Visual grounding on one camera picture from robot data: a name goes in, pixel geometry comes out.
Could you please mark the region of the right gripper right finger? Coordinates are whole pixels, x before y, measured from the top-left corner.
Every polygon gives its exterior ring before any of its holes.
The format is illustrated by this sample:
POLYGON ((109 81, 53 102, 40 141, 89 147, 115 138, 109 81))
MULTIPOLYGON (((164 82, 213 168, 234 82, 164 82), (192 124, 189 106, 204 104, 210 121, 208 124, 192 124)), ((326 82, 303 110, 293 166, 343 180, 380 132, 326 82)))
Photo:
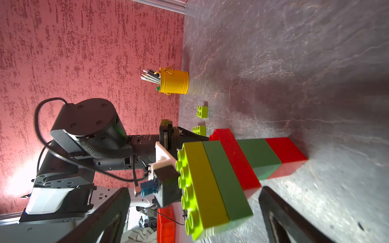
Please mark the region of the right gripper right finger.
POLYGON ((259 205, 270 243, 332 243, 270 187, 264 186, 259 205))

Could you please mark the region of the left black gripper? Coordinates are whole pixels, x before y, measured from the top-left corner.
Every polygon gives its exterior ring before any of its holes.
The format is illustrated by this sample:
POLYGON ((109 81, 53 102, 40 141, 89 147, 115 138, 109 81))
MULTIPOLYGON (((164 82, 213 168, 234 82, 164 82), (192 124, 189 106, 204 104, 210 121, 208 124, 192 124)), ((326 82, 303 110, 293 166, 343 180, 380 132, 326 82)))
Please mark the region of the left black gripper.
POLYGON ((185 136, 188 136, 188 130, 181 127, 174 127, 171 120, 163 119, 159 127, 159 132, 160 144, 174 158, 177 158, 177 151, 182 149, 185 136))

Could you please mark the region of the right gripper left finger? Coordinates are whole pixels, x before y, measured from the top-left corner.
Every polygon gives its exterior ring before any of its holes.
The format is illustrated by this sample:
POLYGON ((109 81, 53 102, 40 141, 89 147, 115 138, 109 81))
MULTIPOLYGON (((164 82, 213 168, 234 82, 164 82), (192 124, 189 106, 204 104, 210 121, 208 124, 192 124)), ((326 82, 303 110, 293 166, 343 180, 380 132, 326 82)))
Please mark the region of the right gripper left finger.
POLYGON ((60 243, 119 243, 130 206, 130 195, 120 188, 60 243))

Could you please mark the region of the lime long lego brick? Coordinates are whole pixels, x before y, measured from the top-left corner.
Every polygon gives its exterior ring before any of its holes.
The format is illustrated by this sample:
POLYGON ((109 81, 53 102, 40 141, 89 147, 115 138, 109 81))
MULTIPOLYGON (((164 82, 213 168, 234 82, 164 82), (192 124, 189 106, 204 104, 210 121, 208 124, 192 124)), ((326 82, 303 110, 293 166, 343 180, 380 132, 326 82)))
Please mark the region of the lime long lego brick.
POLYGON ((204 136, 206 137, 206 126, 201 125, 201 126, 195 126, 191 129, 191 131, 197 135, 204 136))

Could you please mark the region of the small lime lego brick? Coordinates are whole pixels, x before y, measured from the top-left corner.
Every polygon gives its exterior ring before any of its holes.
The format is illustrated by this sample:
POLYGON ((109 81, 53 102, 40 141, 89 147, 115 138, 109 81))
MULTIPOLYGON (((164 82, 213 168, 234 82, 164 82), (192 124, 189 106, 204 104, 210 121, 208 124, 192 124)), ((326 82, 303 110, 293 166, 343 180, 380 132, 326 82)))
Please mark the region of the small lime lego brick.
POLYGON ((196 115, 199 118, 208 118, 208 107, 207 106, 198 106, 196 115))

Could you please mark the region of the dark green long lego brick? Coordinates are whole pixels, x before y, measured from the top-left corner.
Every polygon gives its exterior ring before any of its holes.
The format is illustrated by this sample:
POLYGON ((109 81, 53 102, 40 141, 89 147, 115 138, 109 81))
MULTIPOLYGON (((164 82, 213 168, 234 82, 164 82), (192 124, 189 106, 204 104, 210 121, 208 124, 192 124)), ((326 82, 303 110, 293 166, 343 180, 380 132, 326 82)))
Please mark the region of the dark green long lego brick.
POLYGON ((203 142, 231 224, 239 225, 253 216, 244 191, 220 141, 203 142))

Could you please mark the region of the red long lego brick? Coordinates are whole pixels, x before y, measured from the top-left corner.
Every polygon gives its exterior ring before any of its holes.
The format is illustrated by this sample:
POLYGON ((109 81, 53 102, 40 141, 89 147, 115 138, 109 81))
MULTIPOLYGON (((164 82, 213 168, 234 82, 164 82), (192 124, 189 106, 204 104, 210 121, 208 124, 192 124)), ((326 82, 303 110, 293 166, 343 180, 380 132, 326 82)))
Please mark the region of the red long lego brick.
POLYGON ((209 140, 221 142, 246 199, 249 199, 261 188, 261 184, 232 131, 230 129, 215 129, 209 140))

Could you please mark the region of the red square lego brick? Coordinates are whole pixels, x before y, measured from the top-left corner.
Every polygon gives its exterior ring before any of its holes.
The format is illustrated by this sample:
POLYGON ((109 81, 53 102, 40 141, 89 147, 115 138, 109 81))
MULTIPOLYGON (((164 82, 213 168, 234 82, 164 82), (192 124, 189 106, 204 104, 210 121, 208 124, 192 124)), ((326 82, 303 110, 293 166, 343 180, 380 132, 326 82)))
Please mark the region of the red square lego brick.
POLYGON ((292 175, 308 161, 307 157, 288 137, 267 138, 265 140, 281 161, 280 167, 268 179, 292 175))

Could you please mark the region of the green square lego brick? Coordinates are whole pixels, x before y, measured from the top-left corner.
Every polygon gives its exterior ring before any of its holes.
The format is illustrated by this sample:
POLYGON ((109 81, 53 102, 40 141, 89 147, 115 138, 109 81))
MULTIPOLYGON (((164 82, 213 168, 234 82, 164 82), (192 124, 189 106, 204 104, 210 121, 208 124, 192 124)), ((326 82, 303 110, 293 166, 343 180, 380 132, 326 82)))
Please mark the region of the green square lego brick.
POLYGON ((265 139, 237 141, 258 180, 269 178, 282 164, 265 139))

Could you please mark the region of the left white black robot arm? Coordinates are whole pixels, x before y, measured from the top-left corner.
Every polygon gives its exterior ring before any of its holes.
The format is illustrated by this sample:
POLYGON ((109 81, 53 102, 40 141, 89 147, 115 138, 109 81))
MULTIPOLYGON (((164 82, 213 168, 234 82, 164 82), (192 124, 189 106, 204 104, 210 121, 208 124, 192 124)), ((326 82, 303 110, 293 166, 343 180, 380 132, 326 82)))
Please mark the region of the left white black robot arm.
POLYGON ((127 135, 114 105, 101 98, 77 104, 65 102, 52 126, 52 140, 41 134, 39 114, 34 112, 34 129, 44 148, 41 167, 33 181, 23 224, 63 223, 92 214, 115 189, 94 184, 96 173, 113 177, 114 171, 133 174, 128 182, 130 206, 164 208, 181 199, 178 175, 173 172, 177 152, 186 142, 203 137, 170 120, 162 120, 156 135, 127 135))

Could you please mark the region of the yellow pencil cup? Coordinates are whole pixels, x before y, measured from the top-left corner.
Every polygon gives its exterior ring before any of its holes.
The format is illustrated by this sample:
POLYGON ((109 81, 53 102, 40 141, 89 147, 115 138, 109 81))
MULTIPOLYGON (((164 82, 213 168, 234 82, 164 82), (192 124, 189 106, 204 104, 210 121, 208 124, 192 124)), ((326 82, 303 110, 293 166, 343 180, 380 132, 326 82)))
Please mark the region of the yellow pencil cup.
POLYGON ((160 68, 161 83, 159 92, 171 94, 186 94, 189 88, 189 73, 174 70, 172 66, 160 68))

